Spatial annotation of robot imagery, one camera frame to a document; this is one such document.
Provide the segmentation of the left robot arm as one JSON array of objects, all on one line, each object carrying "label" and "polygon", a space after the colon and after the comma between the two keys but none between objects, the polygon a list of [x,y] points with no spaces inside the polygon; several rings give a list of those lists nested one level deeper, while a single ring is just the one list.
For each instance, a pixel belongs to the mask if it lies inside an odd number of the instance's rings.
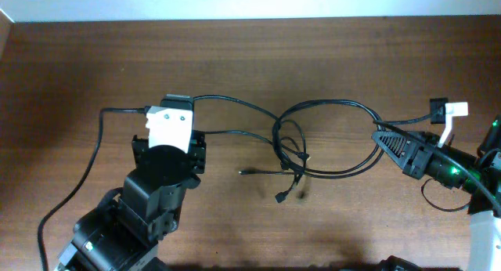
[{"label": "left robot arm", "polygon": [[193,131],[187,151],[149,147],[147,139],[134,137],[132,152],[135,169],[77,221],[58,270],[168,269],[157,257],[158,244],[179,227],[186,191],[200,185],[205,135]]}]

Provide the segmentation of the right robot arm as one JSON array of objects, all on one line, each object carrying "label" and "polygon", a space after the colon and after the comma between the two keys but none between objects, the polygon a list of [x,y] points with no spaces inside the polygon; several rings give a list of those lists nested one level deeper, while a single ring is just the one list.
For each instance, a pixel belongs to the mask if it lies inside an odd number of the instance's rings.
[{"label": "right robot arm", "polygon": [[372,140],[414,179],[429,176],[442,186],[470,194],[470,201],[452,211],[470,216],[469,270],[500,269],[500,116],[496,116],[475,156],[450,145],[439,146],[430,132],[407,132],[385,121]]}]

